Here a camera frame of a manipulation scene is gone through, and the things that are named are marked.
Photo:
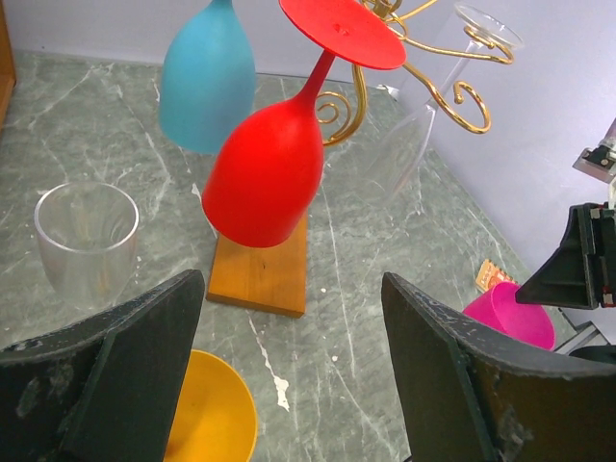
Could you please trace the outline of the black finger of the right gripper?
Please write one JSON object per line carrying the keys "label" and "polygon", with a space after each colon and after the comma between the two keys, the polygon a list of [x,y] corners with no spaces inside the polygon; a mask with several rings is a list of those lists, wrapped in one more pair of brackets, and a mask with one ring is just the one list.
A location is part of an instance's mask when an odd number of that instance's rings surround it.
{"label": "black finger of the right gripper", "polygon": [[516,292],[519,303],[565,308],[594,308],[595,291],[591,258],[595,236],[591,211],[594,204],[569,209],[559,247]]}

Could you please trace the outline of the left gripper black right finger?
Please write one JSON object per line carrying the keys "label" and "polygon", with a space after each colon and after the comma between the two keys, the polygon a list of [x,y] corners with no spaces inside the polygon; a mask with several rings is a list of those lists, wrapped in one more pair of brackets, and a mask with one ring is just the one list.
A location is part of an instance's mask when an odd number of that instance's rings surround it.
{"label": "left gripper black right finger", "polygon": [[387,272],[383,317],[415,461],[611,461],[615,368],[507,337]]}

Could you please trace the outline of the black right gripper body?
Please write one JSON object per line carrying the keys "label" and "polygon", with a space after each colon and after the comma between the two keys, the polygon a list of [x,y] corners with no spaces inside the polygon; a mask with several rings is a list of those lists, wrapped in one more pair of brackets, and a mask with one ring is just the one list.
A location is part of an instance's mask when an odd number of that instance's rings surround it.
{"label": "black right gripper body", "polygon": [[615,307],[615,210],[606,206],[589,208],[591,223],[588,251],[589,308]]}

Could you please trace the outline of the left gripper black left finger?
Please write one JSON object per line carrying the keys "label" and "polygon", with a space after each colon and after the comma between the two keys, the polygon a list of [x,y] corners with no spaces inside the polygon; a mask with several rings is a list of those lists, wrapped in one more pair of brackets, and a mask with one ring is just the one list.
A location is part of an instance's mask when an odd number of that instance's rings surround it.
{"label": "left gripper black left finger", "polygon": [[4,461],[163,459],[205,291],[187,269],[1,351]]}

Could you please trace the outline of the magenta wine glass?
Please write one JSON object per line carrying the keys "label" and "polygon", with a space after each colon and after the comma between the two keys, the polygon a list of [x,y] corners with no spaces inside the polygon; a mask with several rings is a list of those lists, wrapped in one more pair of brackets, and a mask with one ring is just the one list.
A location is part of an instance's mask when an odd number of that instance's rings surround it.
{"label": "magenta wine glass", "polygon": [[516,301],[519,289],[512,282],[500,282],[470,303],[463,314],[515,340],[553,350],[556,334],[543,306]]}

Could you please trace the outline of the yellow wine glass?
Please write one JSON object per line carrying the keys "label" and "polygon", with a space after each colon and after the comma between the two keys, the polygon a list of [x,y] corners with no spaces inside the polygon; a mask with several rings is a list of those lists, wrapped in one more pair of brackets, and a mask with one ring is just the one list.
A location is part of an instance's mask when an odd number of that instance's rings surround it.
{"label": "yellow wine glass", "polygon": [[191,351],[167,442],[166,461],[248,461],[257,411],[238,372],[219,357]]}

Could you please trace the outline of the red wine glass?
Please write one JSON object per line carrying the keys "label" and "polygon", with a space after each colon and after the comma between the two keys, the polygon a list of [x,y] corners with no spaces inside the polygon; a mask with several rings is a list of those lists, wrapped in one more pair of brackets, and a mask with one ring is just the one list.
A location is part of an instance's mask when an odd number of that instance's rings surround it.
{"label": "red wine glass", "polygon": [[294,97],[255,112],[234,130],[202,194],[218,233],[248,247],[286,241],[317,193],[323,145],[315,105],[334,60],[378,70],[406,60],[396,35],[356,1],[285,0],[280,8],[321,55]]}

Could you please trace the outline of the blue wine glass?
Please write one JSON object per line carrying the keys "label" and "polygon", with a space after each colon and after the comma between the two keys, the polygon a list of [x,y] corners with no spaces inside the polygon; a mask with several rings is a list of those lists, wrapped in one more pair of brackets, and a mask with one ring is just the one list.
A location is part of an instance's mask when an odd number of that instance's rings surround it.
{"label": "blue wine glass", "polygon": [[212,1],[176,34],[163,63],[159,123],[178,146],[216,155],[252,112],[253,52],[230,1]]}

